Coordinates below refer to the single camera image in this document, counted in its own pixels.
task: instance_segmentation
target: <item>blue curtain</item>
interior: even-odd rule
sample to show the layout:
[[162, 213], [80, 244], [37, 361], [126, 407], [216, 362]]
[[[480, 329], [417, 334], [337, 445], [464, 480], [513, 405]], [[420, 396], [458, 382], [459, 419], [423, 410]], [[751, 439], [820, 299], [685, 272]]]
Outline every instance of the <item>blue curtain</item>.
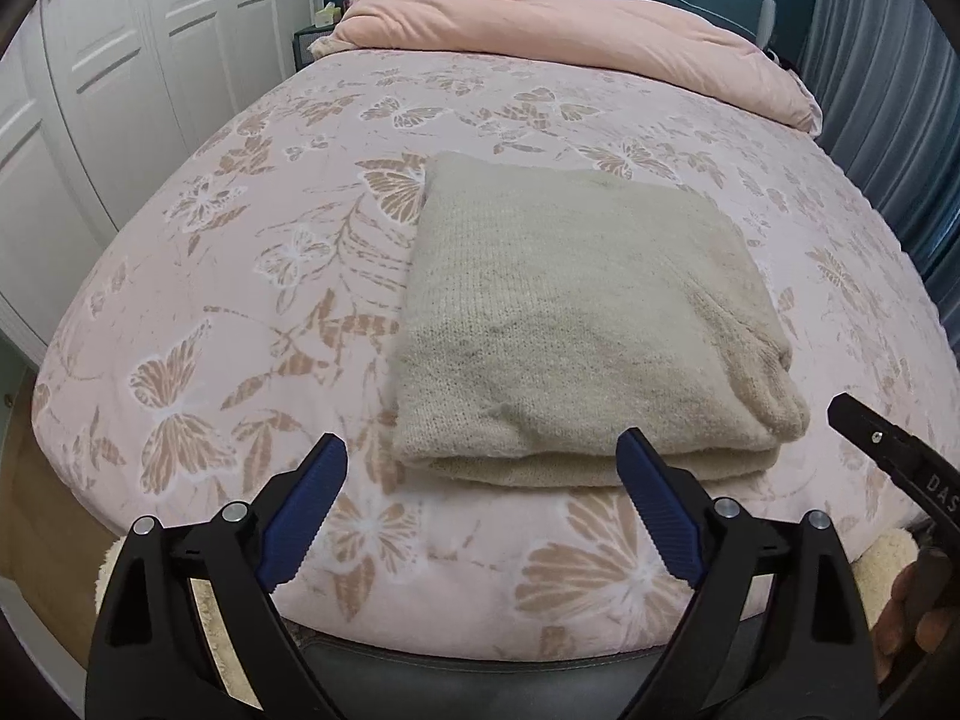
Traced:
[[818, 143], [883, 215], [960, 351], [960, 58], [923, 0], [817, 0]]

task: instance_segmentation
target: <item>blue gripper pad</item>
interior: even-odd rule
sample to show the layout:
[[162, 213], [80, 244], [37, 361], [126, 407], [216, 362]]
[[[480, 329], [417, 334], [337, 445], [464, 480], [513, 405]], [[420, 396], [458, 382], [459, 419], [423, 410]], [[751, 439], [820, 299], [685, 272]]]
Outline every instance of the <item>blue gripper pad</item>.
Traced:
[[701, 553], [700, 530], [664, 476], [666, 466], [656, 451], [627, 430], [616, 442], [616, 471], [637, 513], [653, 538], [667, 571], [691, 587], [707, 568]]
[[347, 447], [331, 436], [263, 532], [256, 578], [267, 593], [296, 576], [346, 478]]

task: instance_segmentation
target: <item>metal screw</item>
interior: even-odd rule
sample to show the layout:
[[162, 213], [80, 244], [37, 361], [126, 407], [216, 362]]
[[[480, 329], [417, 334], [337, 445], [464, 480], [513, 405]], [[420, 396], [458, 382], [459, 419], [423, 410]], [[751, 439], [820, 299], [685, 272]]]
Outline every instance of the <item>metal screw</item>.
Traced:
[[223, 517], [227, 522], [239, 522], [247, 516], [247, 504], [243, 501], [233, 501], [224, 506]]
[[150, 533], [154, 529], [155, 520], [152, 517], [141, 517], [137, 522], [133, 523], [133, 533], [136, 533], [138, 536], [146, 536], [147, 533]]
[[810, 524], [816, 528], [818, 531], [826, 531], [830, 527], [830, 517], [826, 512], [821, 512], [819, 509], [813, 509], [810, 514], [806, 516], [810, 521]]
[[720, 517], [726, 517], [726, 519], [733, 519], [738, 514], [740, 514], [740, 504], [733, 500], [733, 498], [717, 498], [713, 503], [713, 510], [720, 514]]

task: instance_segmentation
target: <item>pink comforter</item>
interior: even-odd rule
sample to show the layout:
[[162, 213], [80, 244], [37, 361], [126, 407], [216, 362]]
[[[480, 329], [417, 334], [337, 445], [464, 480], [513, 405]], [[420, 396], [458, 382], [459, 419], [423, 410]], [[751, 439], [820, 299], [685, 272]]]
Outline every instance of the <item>pink comforter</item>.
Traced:
[[820, 110], [747, 40], [651, 0], [354, 0], [314, 55], [338, 50], [480, 52], [627, 71], [802, 132]]

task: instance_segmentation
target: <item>bed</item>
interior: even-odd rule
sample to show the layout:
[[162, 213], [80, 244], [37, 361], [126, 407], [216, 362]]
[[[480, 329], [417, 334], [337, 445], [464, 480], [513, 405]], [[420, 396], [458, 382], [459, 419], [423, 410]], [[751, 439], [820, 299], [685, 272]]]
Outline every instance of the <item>bed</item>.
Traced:
[[[572, 659], [665, 642], [688, 600], [622, 490], [522, 490], [391, 459], [390, 358], [426, 159], [582, 169], [707, 194], [742, 229], [813, 412], [762, 517], [826, 509], [850, 557], [916, 510], [826, 423], [839, 391], [946, 457], [960, 374], [920, 277], [806, 133], [677, 86], [500, 55], [350, 50], [225, 125], [85, 280], [37, 381], [37, 440], [123, 533], [251, 498], [331, 431], [344, 491], [286, 618], [391, 649]], [[757, 611], [762, 590], [747, 611]]]

